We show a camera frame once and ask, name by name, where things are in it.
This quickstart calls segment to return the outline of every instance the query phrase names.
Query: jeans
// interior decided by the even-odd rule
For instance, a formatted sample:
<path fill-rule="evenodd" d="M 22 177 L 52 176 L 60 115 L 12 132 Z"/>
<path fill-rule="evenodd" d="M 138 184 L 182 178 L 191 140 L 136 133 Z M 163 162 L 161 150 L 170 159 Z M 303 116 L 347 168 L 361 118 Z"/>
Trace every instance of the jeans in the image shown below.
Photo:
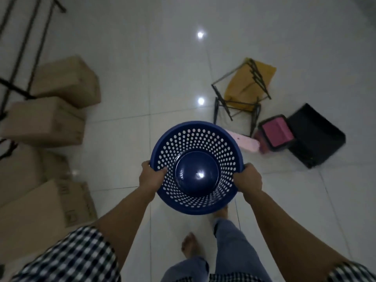
<path fill-rule="evenodd" d="M 218 248 L 216 274 L 243 272 L 256 276 L 264 282 L 271 282 L 255 249 L 231 221 L 216 219 L 214 235 L 217 238 Z M 208 263 L 203 257 L 195 256 L 170 267 L 161 282 L 174 282 L 184 277 L 192 277 L 194 282 L 205 282 L 208 275 Z"/>

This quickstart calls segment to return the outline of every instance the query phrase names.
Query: blue plastic basket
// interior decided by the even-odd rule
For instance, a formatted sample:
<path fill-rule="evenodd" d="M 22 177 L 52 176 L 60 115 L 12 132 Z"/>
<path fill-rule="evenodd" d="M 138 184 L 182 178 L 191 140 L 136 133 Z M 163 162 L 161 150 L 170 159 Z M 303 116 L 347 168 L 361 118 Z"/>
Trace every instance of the blue plastic basket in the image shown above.
<path fill-rule="evenodd" d="M 238 189 L 234 172 L 244 168 L 237 143 L 221 127 L 191 121 L 169 129 L 155 145 L 150 166 L 167 166 L 158 195 L 171 208 L 189 215 L 213 213 Z"/>

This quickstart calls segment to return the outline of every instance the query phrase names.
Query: bare foot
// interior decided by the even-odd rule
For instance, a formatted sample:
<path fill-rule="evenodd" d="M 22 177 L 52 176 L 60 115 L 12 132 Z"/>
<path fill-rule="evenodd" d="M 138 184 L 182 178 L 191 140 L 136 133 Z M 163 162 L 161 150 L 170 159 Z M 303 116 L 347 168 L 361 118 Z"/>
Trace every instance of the bare foot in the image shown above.
<path fill-rule="evenodd" d="M 192 232 L 190 232 L 183 240 L 182 252 L 187 259 L 198 255 L 203 256 L 203 251 L 199 245 L 199 242 Z"/>
<path fill-rule="evenodd" d="M 229 217 L 229 207 L 228 207 L 228 205 L 224 206 L 222 209 L 213 213 L 213 215 L 214 215 L 214 218 L 223 218 L 223 219 L 227 220 L 228 217 Z"/>

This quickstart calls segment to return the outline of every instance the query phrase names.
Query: person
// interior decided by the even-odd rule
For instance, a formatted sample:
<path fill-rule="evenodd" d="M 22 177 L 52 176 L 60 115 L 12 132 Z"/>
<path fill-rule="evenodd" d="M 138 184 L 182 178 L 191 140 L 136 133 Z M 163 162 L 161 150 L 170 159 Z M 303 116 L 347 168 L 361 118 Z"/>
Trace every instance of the person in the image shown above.
<path fill-rule="evenodd" d="M 120 281 L 148 204 L 162 185 L 167 169 L 154 171 L 142 163 L 139 187 L 99 218 L 81 227 L 24 266 L 19 281 Z M 261 233 L 286 282 L 375 281 L 366 267 L 349 261 L 292 219 L 262 190 L 261 175 L 253 165 L 234 173 L 233 181 L 251 205 Z M 254 248 L 228 220 L 224 208 L 214 213 L 214 235 L 218 254 L 210 281 L 271 282 Z M 207 281 L 208 263 L 193 233 L 182 242 L 186 260 L 168 269 L 162 282 Z"/>

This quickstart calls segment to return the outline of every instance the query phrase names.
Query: checkered shirt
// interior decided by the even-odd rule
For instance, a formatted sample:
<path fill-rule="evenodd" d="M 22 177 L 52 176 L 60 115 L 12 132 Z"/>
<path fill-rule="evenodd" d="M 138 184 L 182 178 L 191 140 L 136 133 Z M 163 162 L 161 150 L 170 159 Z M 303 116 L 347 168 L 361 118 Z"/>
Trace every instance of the checkered shirt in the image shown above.
<path fill-rule="evenodd" d="M 115 252 L 95 227 L 81 227 L 13 276 L 12 282 L 120 282 Z M 176 282 L 193 282 L 191 277 Z M 210 274 L 209 282 L 262 282 L 247 273 Z M 376 282 L 363 265 L 343 263 L 324 282 Z"/>

